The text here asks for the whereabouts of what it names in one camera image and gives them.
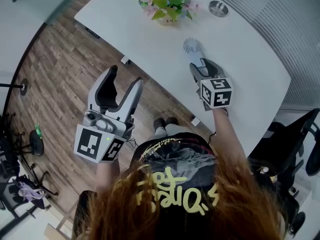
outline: black office chair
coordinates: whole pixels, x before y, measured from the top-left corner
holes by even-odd
[[[290,166],[293,166],[298,152],[302,157],[303,142],[307,133],[310,132],[314,135],[316,144],[308,161],[308,167],[313,174],[318,173],[320,171],[320,130],[314,123],[318,113],[319,108],[316,108],[288,126],[273,122],[268,129],[273,132],[272,136],[262,138],[248,157],[251,166],[255,169],[268,168],[266,174],[269,176],[284,173]],[[312,125],[316,127],[316,131],[311,128]],[[303,163],[302,160],[294,165],[291,174],[294,175]]]
[[[42,156],[44,154],[45,146],[42,138],[38,135],[36,130],[32,130],[29,134],[29,144],[23,145],[23,136],[25,133],[14,133],[10,129],[12,119],[15,115],[16,114],[12,114],[11,116],[9,114],[6,115],[7,120],[4,122],[6,132],[5,134],[0,135],[0,157],[5,157],[10,164],[15,162],[20,166],[18,163],[19,159],[20,162],[25,165],[25,169],[29,170],[29,173],[32,174],[35,188],[40,188],[47,194],[58,196],[58,192],[52,192],[43,186],[44,178],[49,175],[49,172],[45,171],[39,179],[34,170],[36,165],[34,163],[29,165],[25,158],[25,154],[32,154],[35,156]]]
[[[6,208],[9,210],[9,212],[12,213],[12,215],[15,218],[18,218],[19,216],[15,212],[15,208],[17,203],[15,203],[12,207],[12,203],[10,203],[5,195],[8,196],[9,193],[9,186],[11,186],[13,183],[9,183],[9,180],[11,178],[18,177],[20,172],[20,166],[18,163],[18,160],[16,163],[11,164],[11,162],[7,160],[2,160],[0,163],[0,201],[1,201],[1,209],[5,210]]]
[[[25,197],[18,195],[18,191],[19,187],[16,186],[14,182],[10,182],[5,186],[1,196],[1,201],[15,218],[19,218],[19,215],[15,211],[16,208],[28,203]]]
[[[292,236],[296,235],[306,219],[304,212],[299,212],[300,206],[295,199],[299,191],[292,196],[289,190],[294,184],[295,174],[304,164],[303,160],[296,164],[296,155],[298,153],[302,157],[304,154],[303,142],[309,132],[314,136],[315,146],[306,171],[309,176],[320,171],[320,130],[314,123],[318,113],[319,108],[314,109],[288,126],[273,122],[268,128],[268,131],[273,133],[272,136],[262,138],[248,157],[255,174],[259,173],[261,168],[267,168],[268,170],[264,170],[266,175],[277,175],[278,197],[287,218],[286,229]]]

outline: white wall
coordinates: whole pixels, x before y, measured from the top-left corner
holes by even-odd
[[[30,41],[43,21],[24,11],[18,3],[0,0],[0,83],[10,84]],[[0,115],[8,88],[0,87]]]
[[[275,117],[275,121],[281,122],[284,125],[289,125],[305,114],[306,112],[302,111],[294,112],[279,110]],[[320,126],[320,115],[317,116],[314,122]],[[314,145],[315,139],[311,133],[308,133],[303,142],[304,154],[301,158],[297,155],[297,163],[303,159],[304,164],[297,172],[294,184],[302,185],[310,191],[311,195],[308,197],[309,200],[306,200],[303,205],[300,206],[300,211],[305,212],[306,219],[294,240],[313,240],[320,230],[320,173],[309,177],[305,171],[308,158]]]

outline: potted plant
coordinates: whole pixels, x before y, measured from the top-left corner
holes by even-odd
[[[138,0],[140,6],[152,20],[162,25],[172,25],[180,18],[196,14],[199,5],[194,0]]]

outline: person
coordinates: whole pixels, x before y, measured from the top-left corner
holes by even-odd
[[[74,239],[284,239],[272,184],[259,184],[226,109],[213,109],[213,146],[178,125],[154,121],[155,134],[129,169],[100,163],[96,192],[77,205]]]

